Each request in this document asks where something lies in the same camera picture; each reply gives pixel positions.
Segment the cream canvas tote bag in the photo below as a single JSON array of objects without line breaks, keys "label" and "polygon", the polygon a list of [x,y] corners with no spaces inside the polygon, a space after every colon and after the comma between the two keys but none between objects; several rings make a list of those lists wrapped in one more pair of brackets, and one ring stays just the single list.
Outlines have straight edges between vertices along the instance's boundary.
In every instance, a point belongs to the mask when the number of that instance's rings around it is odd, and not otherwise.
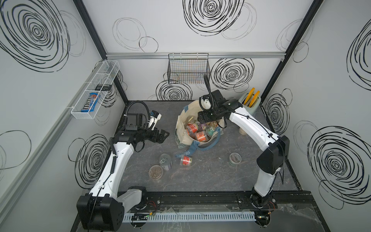
[{"label": "cream canvas tote bag", "polygon": [[226,127],[224,119],[201,123],[197,114],[202,111],[198,101],[186,105],[177,118],[175,128],[176,143],[179,148],[188,150],[175,155],[176,158],[191,157],[196,150],[206,151],[214,147]]}]

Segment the clear brown seed jar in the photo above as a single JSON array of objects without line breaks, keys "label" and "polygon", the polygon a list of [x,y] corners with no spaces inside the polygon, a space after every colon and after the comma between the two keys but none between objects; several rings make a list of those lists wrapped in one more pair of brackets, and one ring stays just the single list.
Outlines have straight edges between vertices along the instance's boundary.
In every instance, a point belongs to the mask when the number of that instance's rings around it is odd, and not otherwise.
[{"label": "clear brown seed jar", "polygon": [[153,165],[149,171],[149,177],[153,180],[158,180],[163,176],[164,170],[160,165]]}]

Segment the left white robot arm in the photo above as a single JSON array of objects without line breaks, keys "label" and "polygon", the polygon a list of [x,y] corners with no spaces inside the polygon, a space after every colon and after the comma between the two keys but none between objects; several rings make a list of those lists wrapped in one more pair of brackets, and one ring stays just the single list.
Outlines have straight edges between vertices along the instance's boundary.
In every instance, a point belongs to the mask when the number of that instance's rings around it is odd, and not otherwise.
[{"label": "left white robot arm", "polygon": [[110,139],[111,154],[95,186],[77,201],[85,230],[116,232],[125,213],[142,203],[144,187],[131,187],[122,195],[118,194],[118,188],[137,145],[146,140],[162,144],[169,136],[167,131],[156,128],[160,119],[157,111],[151,111],[144,124],[140,124],[137,114],[126,115],[125,125]]}]

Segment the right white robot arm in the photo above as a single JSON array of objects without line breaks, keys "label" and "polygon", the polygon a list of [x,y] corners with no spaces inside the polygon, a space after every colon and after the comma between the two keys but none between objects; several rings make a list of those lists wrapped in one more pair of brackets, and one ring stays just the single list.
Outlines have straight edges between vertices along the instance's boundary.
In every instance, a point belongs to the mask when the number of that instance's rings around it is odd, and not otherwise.
[{"label": "right white robot arm", "polygon": [[198,113],[200,123],[228,119],[250,136],[262,150],[257,158],[259,174],[250,199],[254,207],[264,207],[268,204],[274,181],[286,162],[290,140],[270,131],[238,100],[226,100],[218,90],[200,97],[199,105],[202,109]]}]

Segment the red label seed jar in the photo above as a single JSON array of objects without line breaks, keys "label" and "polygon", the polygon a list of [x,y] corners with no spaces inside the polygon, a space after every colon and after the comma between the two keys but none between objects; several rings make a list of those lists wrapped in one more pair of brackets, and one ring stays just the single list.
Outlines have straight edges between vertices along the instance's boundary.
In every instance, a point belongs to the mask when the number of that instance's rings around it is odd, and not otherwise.
[{"label": "red label seed jar", "polygon": [[180,165],[181,166],[190,166],[192,164],[192,158],[188,156],[181,156]]}]

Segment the grey label seed jar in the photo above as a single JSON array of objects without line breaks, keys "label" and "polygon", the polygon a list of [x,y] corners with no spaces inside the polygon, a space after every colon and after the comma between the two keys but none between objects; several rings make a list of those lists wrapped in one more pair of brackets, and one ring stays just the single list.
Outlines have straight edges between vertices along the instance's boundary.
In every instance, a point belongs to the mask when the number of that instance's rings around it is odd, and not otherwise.
[{"label": "grey label seed jar", "polygon": [[164,171],[170,171],[172,168],[172,158],[169,154],[161,154],[159,158],[159,164]]}]

